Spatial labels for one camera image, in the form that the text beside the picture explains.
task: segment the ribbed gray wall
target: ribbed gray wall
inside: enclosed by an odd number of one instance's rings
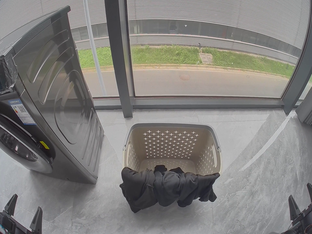
[[[128,0],[129,19],[176,19],[239,27],[285,41],[302,48],[310,14],[310,0]],[[88,0],[91,23],[106,22],[104,0]],[[1,0],[0,39],[43,14],[69,5],[71,28],[85,26],[83,0]],[[202,45],[242,50],[295,63],[287,53],[249,43],[213,37],[186,35],[131,36],[132,44]],[[95,40],[109,45],[107,38]],[[77,42],[78,49],[89,47],[88,40]]]
[[[302,48],[309,0],[128,0],[129,19],[179,19],[239,27]]]
[[[0,39],[25,23],[69,5],[71,28],[86,26],[83,0],[0,0]],[[106,22],[104,0],[88,0],[91,24]]]

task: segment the front-load washer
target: front-load washer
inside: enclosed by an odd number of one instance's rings
[[[7,70],[0,88],[0,148],[35,172],[95,184],[104,131],[80,68],[69,11],[37,18],[0,40],[0,65]]]

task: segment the robotic hand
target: robotic hand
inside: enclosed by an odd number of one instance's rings
[[[312,185],[307,184],[310,199],[312,202]],[[295,202],[292,195],[288,198],[289,211],[291,214],[291,225],[287,231],[281,234],[312,234],[312,203],[307,209],[302,212],[299,210],[297,203]]]
[[[14,194],[4,207],[4,211],[0,212],[0,234],[41,234],[42,209],[38,207],[37,212],[30,224],[32,231],[29,231],[12,217],[14,216],[17,199],[18,196]]]

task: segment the black clothing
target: black clothing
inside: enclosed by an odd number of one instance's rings
[[[121,171],[123,183],[120,186],[122,193],[131,211],[137,213],[157,203],[153,191],[155,176],[152,170],[136,172],[128,167]]]
[[[184,173],[180,167],[167,171],[164,165],[151,170],[136,172],[125,167],[121,172],[123,183],[120,185],[131,210],[136,213],[158,203],[162,206],[177,201],[180,207],[188,206],[193,200],[214,202],[213,183],[219,173],[195,175]]]

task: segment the curb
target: curb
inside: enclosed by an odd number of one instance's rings
[[[242,69],[242,68],[233,68],[233,67],[221,67],[221,66],[213,66],[213,65],[194,65],[194,64],[135,64],[132,65],[133,69],[188,69],[188,70],[218,70],[218,69],[227,69],[227,70],[236,70],[236,71],[248,71],[248,72],[255,72],[260,74],[266,74],[266,75],[274,75],[274,76],[280,76],[283,78],[289,79],[288,76],[280,75],[280,74],[274,74],[270,72],[264,72],[259,70],[253,70],[253,69]],[[114,70],[114,66],[102,66],[101,71],[112,71]],[[83,72],[95,72],[96,68],[83,68]]]

